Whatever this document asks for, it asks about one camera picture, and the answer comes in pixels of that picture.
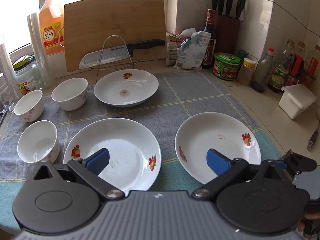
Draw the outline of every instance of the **human hand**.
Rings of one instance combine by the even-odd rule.
[[[304,217],[306,219],[309,219],[309,220],[320,219],[320,211],[309,211],[309,212],[306,212],[304,214]],[[304,230],[304,228],[305,228],[304,222],[300,221],[300,223],[297,226],[298,231],[301,233]]]

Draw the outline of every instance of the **jar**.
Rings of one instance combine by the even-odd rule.
[[[42,90],[44,83],[36,61],[27,55],[19,58],[14,64],[15,85],[23,95],[33,91]]]
[[[217,52],[212,72],[223,80],[234,80],[240,65],[240,59],[229,53]]]
[[[239,74],[237,76],[237,81],[240,84],[244,86],[247,86],[250,84],[252,76],[254,74],[255,65],[256,65],[255,61],[248,59],[247,57],[244,58]]]

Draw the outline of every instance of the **white bowl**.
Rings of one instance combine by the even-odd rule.
[[[101,78],[94,86],[94,95],[110,106],[130,107],[146,101],[158,87],[159,82],[151,73],[125,69]]]
[[[250,135],[250,141],[244,134]],[[211,148],[231,160],[240,157],[249,164],[261,164],[253,133],[239,120],[221,113],[200,113],[185,120],[177,131],[175,148],[184,169],[202,184],[217,177],[207,164]]]
[[[66,111],[81,107],[87,99],[88,81],[84,78],[71,78],[59,84],[51,94],[53,101]]]
[[[14,108],[14,113],[25,122],[33,122],[41,116],[43,110],[42,91],[34,90],[18,101]]]
[[[46,160],[53,163],[60,152],[56,126],[47,120],[33,123],[20,136],[17,151],[26,163]]]
[[[161,166],[161,150],[155,136],[142,124],[124,118],[108,118],[89,124],[70,141],[63,163],[87,158],[101,148],[110,153],[109,164],[99,177],[128,195],[148,190]]]

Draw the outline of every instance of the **brown bottle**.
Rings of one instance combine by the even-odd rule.
[[[205,21],[204,32],[211,33],[211,38],[201,64],[202,68],[210,68],[212,66],[212,59],[214,58],[214,48],[216,47],[217,41],[216,33],[214,32],[215,13],[215,10],[207,9],[207,19]]]

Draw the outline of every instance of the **knife block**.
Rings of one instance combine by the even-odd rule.
[[[214,31],[217,42],[214,52],[233,54],[239,33],[240,20],[225,15],[215,14]]]

